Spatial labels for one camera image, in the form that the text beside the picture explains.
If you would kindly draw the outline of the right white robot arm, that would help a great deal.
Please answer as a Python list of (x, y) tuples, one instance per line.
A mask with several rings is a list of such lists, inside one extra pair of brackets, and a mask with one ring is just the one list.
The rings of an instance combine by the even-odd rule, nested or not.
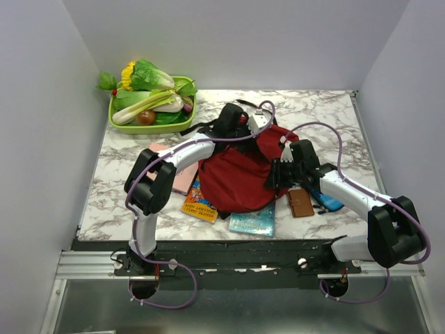
[(272, 161), (267, 188), (312, 188), (338, 200), (367, 224), (366, 234), (330, 242), (329, 249), (319, 257), (325, 271), (334, 273), (352, 260), (391, 268), (427, 248), (409, 198), (391, 198), (350, 181), (335, 165), (321, 164), (309, 140), (291, 142), (281, 138), (279, 147), (281, 156)]

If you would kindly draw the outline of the red backpack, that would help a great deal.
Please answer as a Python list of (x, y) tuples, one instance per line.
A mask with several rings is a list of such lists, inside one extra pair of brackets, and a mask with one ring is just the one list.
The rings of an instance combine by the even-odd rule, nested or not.
[(198, 175), (204, 197), (221, 218), (230, 214), (255, 212), (274, 203), (289, 189), (267, 189), (264, 182), (273, 159), (280, 159), (280, 139), (289, 131), (272, 125), (253, 138), (267, 162), (255, 162), (238, 151), (238, 143), (217, 143), (213, 154), (199, 161)]

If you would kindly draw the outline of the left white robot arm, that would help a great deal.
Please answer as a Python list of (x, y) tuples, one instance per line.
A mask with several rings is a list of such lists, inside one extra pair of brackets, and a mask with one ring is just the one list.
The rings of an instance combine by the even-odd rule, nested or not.
[(145, 275), (153, 269), (157, 217), (170, 199), (175, 176), (224, 145), (256, 139), (271, 127), (276, 114), (268, 100), (244, 125), (239, 124), (242, 112), (239, 106), (226, 104), (213, 123), (199, 127), (190, 139), (167, 150), (145, 149), (139, 154), (124, 185), (125, 206), (133, 213), (129, 247), (134, 252), (130, 266), (136, 273)]

